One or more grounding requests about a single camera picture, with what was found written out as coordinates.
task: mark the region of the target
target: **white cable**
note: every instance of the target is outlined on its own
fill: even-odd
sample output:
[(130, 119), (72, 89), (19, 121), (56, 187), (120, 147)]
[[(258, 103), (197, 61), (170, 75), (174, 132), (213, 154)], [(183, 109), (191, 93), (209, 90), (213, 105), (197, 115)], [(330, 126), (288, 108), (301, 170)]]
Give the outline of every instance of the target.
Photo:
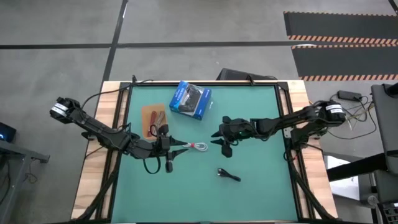
[(205, 152), (207, 150), (207, 145), (204, 142), (188, 143), (188, 144), (183, 145), (182, 147), (193, 147), (201, 152)]

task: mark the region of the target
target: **small wooden tray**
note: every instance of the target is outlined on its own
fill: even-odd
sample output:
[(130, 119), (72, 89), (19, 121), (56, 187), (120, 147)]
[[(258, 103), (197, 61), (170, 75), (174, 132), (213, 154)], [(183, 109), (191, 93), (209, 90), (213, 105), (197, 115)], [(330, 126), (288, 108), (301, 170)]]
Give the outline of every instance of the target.
[[(160, 104), (156, 104), (156, 105), (143, 106), (141, 108), (142, 136), (146, 140), (156, 140), (155, 136), (148, 136), (148, 130), (150, 127), (150, 117), (151, 117), (153, 111), (156, 111), (156, 119), (155, 120), (157, 120), (157, 118), (159, 117), (159, 113), (161, 111), (166, 113), (166, 107), (163, 103), (160, 103)], [(164, 119), (160, 123), (160, 126), (162, 126), (163, 124), (167, 124), (167, 116), (166, 115), (164, 116)]]

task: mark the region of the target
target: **blue box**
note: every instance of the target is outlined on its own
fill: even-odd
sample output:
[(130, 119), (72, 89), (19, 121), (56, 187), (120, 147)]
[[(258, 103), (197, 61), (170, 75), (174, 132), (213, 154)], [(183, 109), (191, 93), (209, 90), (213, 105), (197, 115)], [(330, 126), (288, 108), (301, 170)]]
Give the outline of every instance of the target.
[(210, 97), (211, 89), (180, 81), (170, 102), (170, 110), (201, 120)]

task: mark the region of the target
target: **black floor stripe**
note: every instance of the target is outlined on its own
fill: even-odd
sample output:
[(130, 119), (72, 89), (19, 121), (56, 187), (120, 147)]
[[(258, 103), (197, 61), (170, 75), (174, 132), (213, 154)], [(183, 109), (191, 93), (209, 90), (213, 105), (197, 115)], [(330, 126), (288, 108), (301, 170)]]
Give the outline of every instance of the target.
[(398, 15), (398, 6), (396, 4), (396, 2), (394, 0), (388, 0), (391, 7), (393, 8), (394, 12), (396, 12), (396, 14)]
[(293, 46), (298, 76), (306, 81), (395, 80), (396, 45)]
[[(227, 41), (227, 42), (158, 42), (158, 43), (120, 43), (117, 49), (153, 49), (177, 47), (267, 47), (293, 46), (298, 44), (328, 44), (318, 41)], [(110, 49), (112, 44), (27, 44), (27, 45), (0, 45), (0, 50), (26, 49)]]
[(284, 12), (284, 17), (291, 40), (394, 44), (398, 39), (397, 16)]
[(122, 49), (177, 48), (177, 47), (267, 47), (293, 46), (298, 44), (327, 44), (327, 42), (307, 41), (229, 41), (229, 42), (163, 42), (118, 44)]
[(0, 50), (29, 50), (29, 49), (107, 49), (111, 44), (22, 44), (0, 45)]
[(106, 65), (105, 65), (104, 75), (102, 77), (102, 82), (108, 81), (109, 76), (111, 75), (112, 64), (113, 64), (114, 56), (116, 54), (116, 48), (118, 46), (120, 32), (122, 30), (124, 14), (127, 9), (127, 2), (128, 2), (128, 0), (123, 0), (122, 6), (120, 7), (118, 22), (117, 22), (116, 28), (114, 30), (112, 45), (109, 50), (108, 59), (106, 60)]

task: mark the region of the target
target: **wooden board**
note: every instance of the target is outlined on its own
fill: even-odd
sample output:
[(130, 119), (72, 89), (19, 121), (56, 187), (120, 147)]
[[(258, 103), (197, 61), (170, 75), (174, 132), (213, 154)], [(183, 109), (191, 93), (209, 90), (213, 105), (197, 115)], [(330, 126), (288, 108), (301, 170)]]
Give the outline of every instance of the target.
[[(157, 82), (170, 82), (170, 83), (179, 83), (180, 81), (153, 81)], [(188, 81), (191, 83), (195, 82), (225, 82), (225, 81)], [(245, 82), (245, 81), (228, 81), (231, 83), (236, 82)], [(305, 91), (304, 82), (301, 80), (288, 80), (288, 81), (262, 81), (258, 80), (256, 82), (287, 82), (289, 84), (289, 93), (290, 99), (292, 102), (293, 110), (301, 110), (304, 106), (308, 106), (308, 96)], [(121, 82), (104, 82), (102, 91), (110, 91), (117, 90), (120, 86)], [(124, 114), (127, 94), (123, 96), (123, 103), (121, 108), (121, 114)], [(97, 112), (95, 118), (101, 121), (102, 123), (111, 126), (114, 118), (114, 111), (116, 107), (116, 100), (118, 98), (118, 93), (110, 93), (101, 95), (99, 98), (99, 103), (97, 107)], [(284, 112), (287, 112), (287, 104), (282, 98), (282, 104), (284, 107)], [(123, 119), (119, 120), (119, 125), (122, 124)], [(319, 142), (317, 140), (311, 139), (309, 144), (318, 146)], [(90, 142), (88, 145), (87, 153), (94, 151), (99, 147), (97, 142)], [(333, 200), (333, 196), (331, 194), (331, 189), (329, 185), (328, 176), (326, 174), (325, 164), (323, 162), (322, 152), (318, 149), (314, 149), (311, 147), (305, 148), (302, 150), (305, 170), (308, 177), (308, 183), (310, 186), (310, 190), (314, 193), (319, 202), (324, 206), (324, 208), (334, 217), (337, 217), (337, 211), (335, 207), (335, 203)], [(75, 204), (73, 206), (72, 217), (79, 217), (87, 206), (92, 202), (95, 198), (95, 195), (100, 190), (102, 174), (104, 171), (104, 164), (106, 159), (106, 149), (101, 149), (98, 152), (92, 154), (83, 164), (83, 169), (81, 172), (80, 182), (78, 186), (78, 191), (76, 194)], [(303, 208), (303, 214), (305, 217), (308, 216), (308, 211), (306, 208), (306, 202), (304, 194), (301, 190), (299, 190), (300, 201)], [(105, 197), (104, 209), (103, 209), (103, 217), (106, 217), (109, 205), (109, 196), (110, 190), (108, 191)]]

